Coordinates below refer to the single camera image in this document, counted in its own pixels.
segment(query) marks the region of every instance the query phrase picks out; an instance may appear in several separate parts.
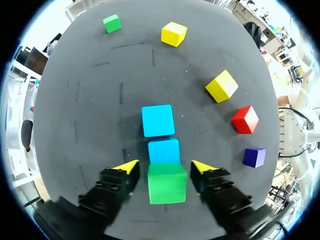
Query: wooden block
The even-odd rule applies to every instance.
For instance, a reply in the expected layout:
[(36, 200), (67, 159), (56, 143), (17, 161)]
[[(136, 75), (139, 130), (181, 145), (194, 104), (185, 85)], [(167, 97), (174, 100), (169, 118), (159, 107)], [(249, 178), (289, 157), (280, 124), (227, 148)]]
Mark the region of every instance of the wooden block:
[(180, 163), (151, 163), (148, 170), (150, 204), (184, 203), (187, 173)]
[(236, 112), (231, 122), (238, 133), (253, 134), (259, 118), (252, 106), (245, 106)]
[(180, 163), (179, 140), (174, 137), (151, 140), (148, 143), (148, 150), (151, 164)]
[(207, 86), (205, 86), (205, 89), (210, 93), (217, 103), (221, 103), (231, 98), (231, 96), (238, 89), (238, 84), (229, 74), (229, 72), (224, 70)]
[(170, 22), (161, 30), (161, 41), (174, 47), (178, 47), (185, 39), (187, 27)]
[(260, 147), (250, 147), (245, 150), (243, 164), (257, 168), (265, 163), (267, 150)]
[(126, 174), (130, 174), (131, 170), (135, 167), (135, 165), (139, 162), (139, 160), (133, 160), (130, 162), (127, 162), (125, 164), (113, 167), (112, 169), (118, 169), (118, 170), (123, 170), (126, 171)]
[(146, 138), (175, 134), (171, 105), (144, 106), (141, 113), (143, 134)]
[(114, 32), (118, 29), (121, 29), (120, 19), (117, 14), (114, 14), (112, 16), (109, 16), (109, 17), (103, 19), (103, 25), (104, 25), (106, 32), (108, 34)]
[(219, 168), (204, 164), (200, 161), (192, 160), (191, 162), (195, 165), (195, 167), (198, 169), (198, 171), (201, 173), (201, 175), (203, 175), (204, 172), (206, 172), (206, 171), (219, 169)]

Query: tape mark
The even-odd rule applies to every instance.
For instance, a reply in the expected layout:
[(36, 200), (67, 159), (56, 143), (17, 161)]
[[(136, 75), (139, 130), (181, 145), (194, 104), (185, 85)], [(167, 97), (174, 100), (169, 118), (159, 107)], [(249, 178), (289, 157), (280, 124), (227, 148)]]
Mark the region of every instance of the tape mark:
[(73, 124), (74, 124), (74, 140), (75, 140), (75, 144), (78, 144), (78, 124), (76, 121), (74, 121)]
[(125, 148), (122, 149), (122, 155), (123, 155), (123, 163), (125, 164), (127, 162), (127, 153)]
[(101, 62), (101, 63), (97, 63), (97, 64), (95, 64), (95, 65), (92, 65), (92, 67), (95, 68), (95, 67), (107, 65), (107, 64), (110, 64), (110, 63), (111, 63), (110, 61)]
[(81, 173), (81, 177), (82, 177), (82, 180), (83, 180), (83, 184), (85, 186), (85, 189), (88, 191), (88, 186), (87, 186), (87, 181), (85, 179), (85, 174), (84, 174), (84, 171), (82, 169), (82, 166), (79, 166), (79, 169), (80, 169), (80, 173)]
[(67, 81), (67, 83), (66, 83), (66, 88), (68, 89), (69, 88), (69, 86), (70, 86), (70, 80), (71, 80), (71, 78), (72, 78), (72, 74), (74, 73), (74, 70), (72, 69), (71, 71), (70, 71), (70, 75), (69, 75), (69, 78), (68, 78), (68, 81)]
[(126, 45), (121, 45), (121, 46), (114, 46), (111, 49), (119, 49), (119, 48), (124, 48), (124, 47), (131, 47), (131, 46), (135, 46), (135, 45), (142, 45), (145, 44), (144, 41), (142, 42), (138, 42), (138, 43), (133, 43), (133, 44), (126, 44)]
[(120, 104), (124, 104), (123, 91), (124, 91), (124, 83), (120, 82), (120, 97), (119, 97), (119, 103)]
[(155, 61), (155, 50), (152, 49), (152, 67), (156, 66), (156, 61)]
[(80, 89), (80, 82), (76, 83), (76, 95), (75, 95), (75, 102), (78, 102), (79, 98), (79, 89)]

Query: purple cube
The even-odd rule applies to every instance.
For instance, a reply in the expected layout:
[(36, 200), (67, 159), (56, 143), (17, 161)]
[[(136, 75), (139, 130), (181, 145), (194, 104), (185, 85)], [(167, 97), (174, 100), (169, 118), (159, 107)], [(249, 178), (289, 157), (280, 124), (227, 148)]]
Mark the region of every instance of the purple cube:
[(264, 164), (267, 150), (260, 147), (250, 147), (245, 150), (243, 164), (252, 168)]

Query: desk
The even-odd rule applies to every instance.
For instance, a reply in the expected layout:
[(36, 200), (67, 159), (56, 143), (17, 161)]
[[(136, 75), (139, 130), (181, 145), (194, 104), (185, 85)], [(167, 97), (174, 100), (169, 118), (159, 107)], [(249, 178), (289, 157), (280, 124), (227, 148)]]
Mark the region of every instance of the desk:
[[(122, 29), (107, 34), (103, 18), (117, 14)], [(174, 21), (188, 27), (178, 48), (161, 42)], [(227, 69), (239, 85), (214, 103), (205, 85)], [(239, 21), (199, 0), (117, 0), (88, 9), (62, 35), (48, 59), (34, 107), (40, 172), (50, 197), (77, 205), (106, 167), (140, 160), (130, 201), (105, 233), (124, 240), (208, 240), (225, 234), (191, 181), (185, 203), (150, 205), (148, 139), (141, 108), (171, 104), (181, 164), (198, 160), (226, 168), (237, 187), (264, 204), (279, 147), (279, 115), (266, 63)], [(233, 129), (238, 108), (252, 105), (252, 135)], [(242, 164), (247, 147), (266, 148), (257, 169)]]
[(240, 2), (237, 4), (233, 11), (233, 15), (240, 21), (240, 23), (245, 24), (247, 22), (254, 22), (260, 28), (262, 33), (268, 38), (265, 45), (262, 46), (269, 54), (273, 54), (279, 48), (284, 47), (284, 44), (274, 33), (271, 27), (258, 15), (256, 15), (245, 3)]

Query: light blue cube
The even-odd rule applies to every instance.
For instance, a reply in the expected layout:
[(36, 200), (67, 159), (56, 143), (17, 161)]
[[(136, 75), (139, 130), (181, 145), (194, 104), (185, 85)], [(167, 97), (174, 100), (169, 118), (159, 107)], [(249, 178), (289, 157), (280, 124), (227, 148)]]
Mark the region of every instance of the light blue cube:
[(144, 106), (141, 112), (143, 134), (146, 138), (175, 134), (171, 105)]
[(150, 164), (179, 164), (179, 140), (167, 139), (151, 140), (148, 143)]

